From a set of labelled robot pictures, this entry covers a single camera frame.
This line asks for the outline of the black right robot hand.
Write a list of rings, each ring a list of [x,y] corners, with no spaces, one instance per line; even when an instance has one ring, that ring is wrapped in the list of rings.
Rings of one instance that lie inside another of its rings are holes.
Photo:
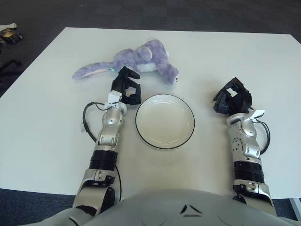
[[[215,95],[213,109],[217,113],[234,115],[249,113],[252,105],[251,93],[238,78],[233,78]]]

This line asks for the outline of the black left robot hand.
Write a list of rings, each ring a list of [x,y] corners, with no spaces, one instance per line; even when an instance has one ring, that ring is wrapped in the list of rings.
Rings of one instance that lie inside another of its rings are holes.
[[[121,97],[118,98],[120,102],[126,105],[139,105],[141,104],[141,86],[130,78],[140,79],[140,75],[125,66],[122,67],[112,82],[111,91],[122,94]],[[126,90],[130,87],[135,89],[135,93],[126,96]]]

